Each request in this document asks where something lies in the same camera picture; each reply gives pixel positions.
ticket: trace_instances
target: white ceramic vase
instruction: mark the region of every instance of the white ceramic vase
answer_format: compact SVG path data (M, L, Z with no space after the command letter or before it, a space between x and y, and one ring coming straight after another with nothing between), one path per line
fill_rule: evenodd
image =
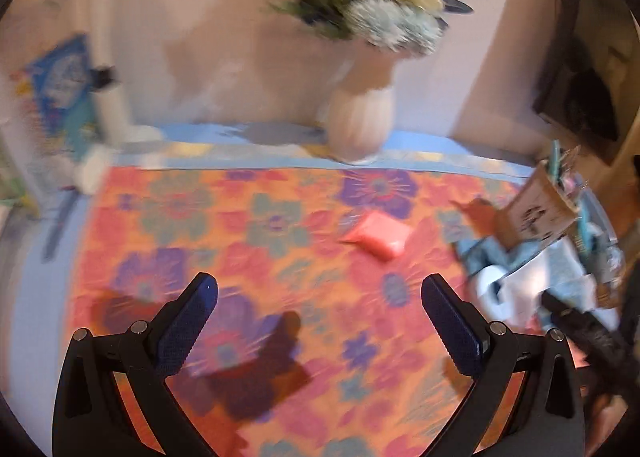
M327 142L332 157L352 165L372 163L394 125L394 66L399 53L355 44L353 67L329 102Z

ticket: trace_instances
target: wall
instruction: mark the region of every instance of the wall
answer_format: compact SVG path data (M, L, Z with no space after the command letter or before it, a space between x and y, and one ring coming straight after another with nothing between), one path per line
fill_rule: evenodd
M351 58L348 44L265 12L266 0L90 0L88 12L74 1L138 122L313 122ZM449 16L440 49L399 66L397 127L534 153L552 135L529 107L552 0L464 1L476 13Z

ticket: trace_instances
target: pink object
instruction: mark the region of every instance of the pink object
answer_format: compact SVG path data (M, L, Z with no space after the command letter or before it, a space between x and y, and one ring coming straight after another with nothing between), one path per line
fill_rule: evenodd
M341 237L341 241L357 244L388 262L404 253L412 228L389 215L373 210L366 212L356 225Z

